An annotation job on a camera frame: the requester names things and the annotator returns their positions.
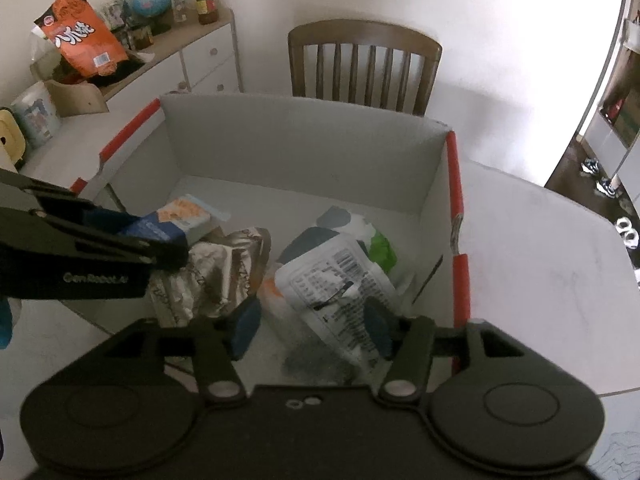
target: orange snack bag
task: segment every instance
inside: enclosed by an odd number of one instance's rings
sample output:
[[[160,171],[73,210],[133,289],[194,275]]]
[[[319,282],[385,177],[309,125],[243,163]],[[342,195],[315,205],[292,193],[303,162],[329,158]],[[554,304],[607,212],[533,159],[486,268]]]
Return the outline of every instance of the orange snack bag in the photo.
[[[109,75],[127,59],[122,44],[87,0],[56,0],[34,23],[84,77]]]

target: wooden chair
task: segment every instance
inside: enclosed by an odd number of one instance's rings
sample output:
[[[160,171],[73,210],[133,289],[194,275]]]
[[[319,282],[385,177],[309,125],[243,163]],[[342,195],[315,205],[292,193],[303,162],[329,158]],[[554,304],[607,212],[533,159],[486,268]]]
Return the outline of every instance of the wooden chair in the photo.
[[[316,62],[316,98],[324,95],[324,48],[328,43],[335,44],[334,77],[332,100],[340,100],[340,58],[341,45],[351,44],[351,68],[349,77],[348,102],[354,103],[358,82],[358,46],[369,46],[367,60],[367,82],[364,92],[365,106],[371,106],[373,94],[374,68],[376,65],[376,47],[386,48],[385,65],[382,79],[382,93],[380,108],[386,108],[389,98],[391,82],[391,67],[394,50],[402,50],[402,68],[396,111],[401,112],[404,107],[407,81],[409,79],[409,65],[411,54],[424,58],[424,66],[420,76],[420,83],[415,97],[413,115],[423,116],[435,81],[436,71],[442,54],[439,43],[428,36],[410,28],[392,25],[390,23],[368,22],[364,20],[325,20],[323,22],[307,23],[294,28],[289,33],[289,63],[291,68],[291,86],[294,96],[306,97],[305,89],[305,47],[318,46],[318,60]]]

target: glass jar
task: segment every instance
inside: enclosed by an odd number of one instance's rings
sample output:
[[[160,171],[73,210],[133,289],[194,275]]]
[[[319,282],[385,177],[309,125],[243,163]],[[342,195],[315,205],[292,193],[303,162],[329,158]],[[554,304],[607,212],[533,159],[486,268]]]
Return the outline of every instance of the glass jar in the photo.
[[[208,25],[218,20],[218,8],[215,0],[196,0],[196,10],[201,25]]]

